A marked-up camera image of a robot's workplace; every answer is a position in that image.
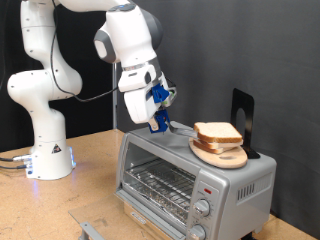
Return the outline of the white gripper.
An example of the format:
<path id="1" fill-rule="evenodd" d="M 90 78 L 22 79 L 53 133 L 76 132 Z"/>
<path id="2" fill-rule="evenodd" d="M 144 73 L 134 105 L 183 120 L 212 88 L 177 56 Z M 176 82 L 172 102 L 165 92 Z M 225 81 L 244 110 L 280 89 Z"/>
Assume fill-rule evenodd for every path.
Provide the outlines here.
<path id="1" fill-rule="evenodd" d="M 124 101 L 132 121 L 136 124 L 148 122 L 152 131 L 159 130 L 155 113 L 161 107 L 169 107 L 177 97 L 175 86 L 168 86 L 161 75 L 152 80 L 150 72 L 133 71 L 123 74 Z"/>

